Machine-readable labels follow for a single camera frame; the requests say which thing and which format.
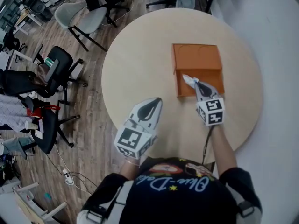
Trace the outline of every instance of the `white marker cube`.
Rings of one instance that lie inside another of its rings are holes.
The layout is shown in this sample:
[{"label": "white marker cube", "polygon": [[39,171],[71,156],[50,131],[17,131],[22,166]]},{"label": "white marker cube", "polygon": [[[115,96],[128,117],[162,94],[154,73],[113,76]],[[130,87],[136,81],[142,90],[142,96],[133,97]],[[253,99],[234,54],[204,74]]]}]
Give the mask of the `white marker cube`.
[{"label": "white marker cube", "polygon": [[223,98],[209,99],[197,102],[198,114],[206,126],[222,124],[224,121]]},{"label": "white marker cube", "polygon": [[151,146],[153,135],[122,125],[114,139],[118,152],[131,158],[139,159]]}]

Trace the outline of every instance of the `box lid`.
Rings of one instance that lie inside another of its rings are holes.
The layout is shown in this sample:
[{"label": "box lid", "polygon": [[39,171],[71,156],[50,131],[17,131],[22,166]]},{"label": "box lid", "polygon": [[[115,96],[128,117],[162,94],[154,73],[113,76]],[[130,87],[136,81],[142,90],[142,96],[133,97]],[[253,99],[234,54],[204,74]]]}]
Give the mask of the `box lid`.
[{"label": "box lid", "polygon": [[221,70],[222,64],[216,45],[173,44],[175,69]]}]

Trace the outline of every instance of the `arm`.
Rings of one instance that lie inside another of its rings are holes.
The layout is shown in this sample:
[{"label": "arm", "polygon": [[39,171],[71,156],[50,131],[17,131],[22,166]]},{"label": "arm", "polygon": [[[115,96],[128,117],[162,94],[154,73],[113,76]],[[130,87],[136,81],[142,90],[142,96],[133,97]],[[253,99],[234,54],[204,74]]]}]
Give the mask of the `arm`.
[{"label": "arm", "polygon": [[134,180],[139,171],[139,163],[140,160],[127,157],[125,163],[121,167],[120,175],[128,178],[129,180]]},{"label": "arm", "polygon": [[225,137],[222,126],[216,125],[214,127],[211,141],[219,176],[230,168],[236,168],[237,160],[233,149]]}]

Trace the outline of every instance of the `cup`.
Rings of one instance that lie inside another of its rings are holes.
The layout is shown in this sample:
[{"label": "cup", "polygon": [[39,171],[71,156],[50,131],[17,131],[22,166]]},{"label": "cup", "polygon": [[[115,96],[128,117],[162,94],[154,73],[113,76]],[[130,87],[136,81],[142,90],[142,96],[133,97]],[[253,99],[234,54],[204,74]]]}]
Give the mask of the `cup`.
[{"label": "cup", "polygon": [[25,122],[25,129],[38,129],[38,125],[29,123],[28,121]]}]

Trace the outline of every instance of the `black t-shirt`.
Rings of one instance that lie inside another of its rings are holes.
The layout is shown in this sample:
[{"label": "black t-shirt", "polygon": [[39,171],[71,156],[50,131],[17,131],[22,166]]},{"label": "black t-shirt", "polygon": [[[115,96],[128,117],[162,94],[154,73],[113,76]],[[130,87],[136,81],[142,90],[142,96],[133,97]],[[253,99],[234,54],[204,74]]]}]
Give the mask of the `black t-shirt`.
[{"label": "black t-shirt", "polygon": [[[108,175],[86,203],[111,201],[125,181],[119,174]],[[250,174],[241,168],[231,168],[216,179],[193,161],[147,159],[128,194],[120,224],[235,223],[238,208],[226,184],[262,211]]]}]

